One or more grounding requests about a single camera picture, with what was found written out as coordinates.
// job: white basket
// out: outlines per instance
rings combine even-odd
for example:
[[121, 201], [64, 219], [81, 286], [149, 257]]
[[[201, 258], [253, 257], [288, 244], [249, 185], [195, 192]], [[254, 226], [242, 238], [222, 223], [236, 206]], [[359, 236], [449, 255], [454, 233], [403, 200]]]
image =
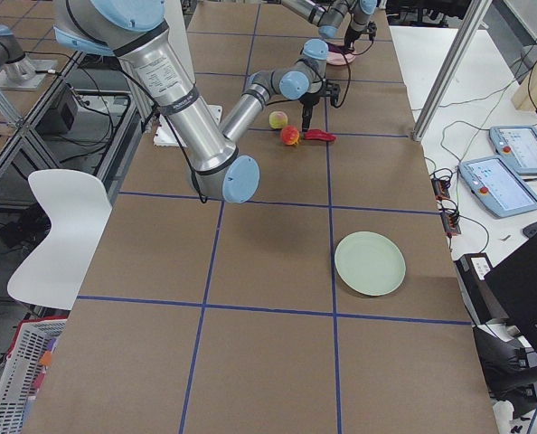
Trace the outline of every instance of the white basket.
[[0, 380], [0, 434], [22, 432], [27, 398], [37, 393], [32, 384], [42, 371], [39, 362], [65, 324], [65, 318], [41, 319], [23, 321], [17, 327]]

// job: floor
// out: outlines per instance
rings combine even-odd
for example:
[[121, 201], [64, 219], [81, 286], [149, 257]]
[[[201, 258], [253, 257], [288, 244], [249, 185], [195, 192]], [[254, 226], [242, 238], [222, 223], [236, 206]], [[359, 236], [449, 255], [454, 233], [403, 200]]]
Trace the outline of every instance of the floor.
[[[460, 21], [458, 19], [450, 18], [448, 21], [450, 27], [458, 27], [460, 25]], [[505, 17], [505, 12], [500, 9], [499, 2], [494, 2], [492, 7], [490, 7], [485, 16], [484, 23], [484, 27], [488, 29], [488, 32], [491, 34], [498, 49], [508, 64], [512, 64], [513, 61], [519, 57], [520, 50], [524, 45], [532, 43], [532, 38], [530, 38], [528, 41], [527, 37], [524, 37], [523, 34], [512, 30], [512, 23], [508, 23], [507, 18]], [[105, 72], [98, 71], [98, 83], [102, 89], [104, 89], [104, 85], [113, 85], [112, 76], [113, 74], [106, 74]], [[89, 86], [85, 84], [86, 79], [84, 77], [78, 77], [75, 80], [79, 80], [80, 85], [83, 87]], [[81, 126], [78, 124], [75, 126], [75, 128], [70, 132], [70, 138], [75, 138], [78, 141], [81, 141], [82, 139], [96, 141], [97, 138], [101, 138], [106, 126], [101, 126], [100, 124], [105, 119], [98, 121], [97, 117], [90, 116], [89, 113], [80, 114], [80, 120], [84, 122], [81, 122]], [[97, 124], [94, 128], [90, 128], [90, 122], [99, 122], [99, 124]], [[90, 130], [99, 132], [94, 134], [93, 137], [90, 133]], [[51, 146], [58, 144], [59, 142], [51, 140]], [[65, 142], [61, 142], [61, 148], [58, 149], [58, 152], [67, 157], [74, 155], [73, 152], [75, 150], [76, 148], [69, 147]], [[93, 156], [84, 157], [82, 160], [76, 160], [75, 162], [77, 165], [75, 165], [73, 168], [87, 171], [91, 170], [91, 168], [97, 163]], [[18, 162], [18, 166], [21, 170], [22, 163]], [[9, 195], [13, 194], [12, 197], [15, 200], [20, 199], [26, 201], [27, 203], [32, 202], [33, 197], [31, 196], [27, 183], [23, 179], [23, 176], [26, 174], [29, 174], [29, 171], [23, 172], [21, 175], [17, 171], [10, 171], [5, 179], [2, 180], [0, 185], [0, 198], [8, 197]], [[14, 221], [16, 219], [16, 213], [0, 213], [0, 223]], [[9, 250], [0, 241], [0, 297], [4, 297], [6, 295], [6, 282], [13, 274], [17, 265], [19, 265], [19, 263], [21, 263], [21, 261], [25, 258], [27, 253], [29, 253], [29, 251], [26, 249]], [[1, 353], [4, 353], [9, 347], [14, 334], [14, 327], [24, 318], [25, 314], [26, 310], [21, 306], [15, 304], [0, 305], [0, 356]]]

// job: table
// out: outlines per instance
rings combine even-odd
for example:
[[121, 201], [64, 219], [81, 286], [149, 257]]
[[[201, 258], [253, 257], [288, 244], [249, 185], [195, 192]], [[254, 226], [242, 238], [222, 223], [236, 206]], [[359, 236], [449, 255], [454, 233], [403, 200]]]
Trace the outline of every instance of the table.
[[[261, 182], [200, 204], [177, 148], [138, 146], [24, 432], [496, 432], [383, 14], [333, 144], [282, 146], [266, 110], [239, 142]], [[197, 84], [231, 107], [316, 29], [278, 5], [199, 4]], [[328, 71], [344, 77], [344, 71]], [[297, 104], [279, 107], [300, 123]], [[386, 297], [334, 273], [354, 231], [408, 267]]]
[[[414, 109], [423, 107], [456, 31], [456, 29], [435, 28], [391, 28], [410, 104]], [[535, 112], [519, 111], [514, 108], [511, 98], [519, 85], [513, 81], [512, 72], [487, 31], [479, 30], [461, 61], [441, 105], [482, 98], [508, 85], [506, 92], [498, 92], [488, 99], [439, 108], [422, 140], [425, 155], [433, 159], [438, 168], [448, 167], [455, 171], [457, 160], [441, 148], [439, 143], [444, 127], [457, 120], [465, 120], [483, 128], [537, 124]], [[413, 114], [417, 116], [419, 111], [414, 110]], [[444, 145], [457, 156], [465, 154], [464, 161], [493, 155], [494, 149], [489, 143], [488, 133], [479, 132], [471, 142], [475, 132], [474, 128], [455, 124], [447, 129]], [[531, 188], [537, 193], [537, 182], [531, 183]], [[456, 177], [451, 189], [452, 192], [458, 193], [458, 196], [457, 194], [454, 196], [457, 196], [462, 215], [483, 223], [489, 230], [490, 240], [485, 252], [494, 266], [525, 242], [526, 238], [521, 234], [521, 229], [537, 221], [537, 211], [504, 219], [493, 217], [475, 197], [472, 197], [465, 184], [461, 183], [457, 187]], [[485, 246], [485, 231], [482, 228], [464, 220], [460, 226], [462, 235], [454, 237], [452, 242], [453, 259], [458, 259], [465, 253], [478, 252]]]
[[[25, 51], [47, 53], [29, 54], [32, 59], [56, 60], [56, 70], [64, 76], [83, 57], [55, 42], [52, 2], [0, 0], [0, 24], [12, 29]], [[53, 152], [34, 129], [63, 86], [62, 79], [48, 76], [37, 90], [3, 90], [16, 113], [14, 118], [8, 118], [0, 112], [0, 132], [8, 137], [5, 145], [0, 146], [0, 178], [20, 152], [27, 154], [34, 168], [59, 166]]]

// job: metal frame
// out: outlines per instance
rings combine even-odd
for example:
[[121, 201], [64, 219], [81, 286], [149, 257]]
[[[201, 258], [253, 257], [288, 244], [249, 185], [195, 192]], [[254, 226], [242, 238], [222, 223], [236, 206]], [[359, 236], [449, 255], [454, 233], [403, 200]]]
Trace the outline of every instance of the metal frame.
[[435, 116], [439, 104], [449, 87], [449, 83], [453, 80], [457, 67], [466, 54], [469, 44], [474, 39], [476, 30], [481, 24], [485, 12], [487, 12], [487, 8], [491, 3], [492, 0], [473, 0], [469, 5], [463, 23], [457, 31], [456, 38], [451, 44], [446, 59], [443, 61], [439, 74], [433, 83], [433, 87], [429, 91], [423, 109], [419, 113], [415, 127], [411, 131], [411, 138], [413, 140], [421, 141], [427, 132], [429, 124]]

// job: plate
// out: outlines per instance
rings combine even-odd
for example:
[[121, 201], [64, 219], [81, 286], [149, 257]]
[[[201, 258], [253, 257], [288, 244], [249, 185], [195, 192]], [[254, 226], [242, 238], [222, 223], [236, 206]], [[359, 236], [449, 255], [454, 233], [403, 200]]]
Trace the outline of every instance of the plate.
[[405, 259], [388, 238], [375, 232], [355, 232], [334, 251], [337, 273], [349, 287], [367, 296], [382, 296], [405, 278]]

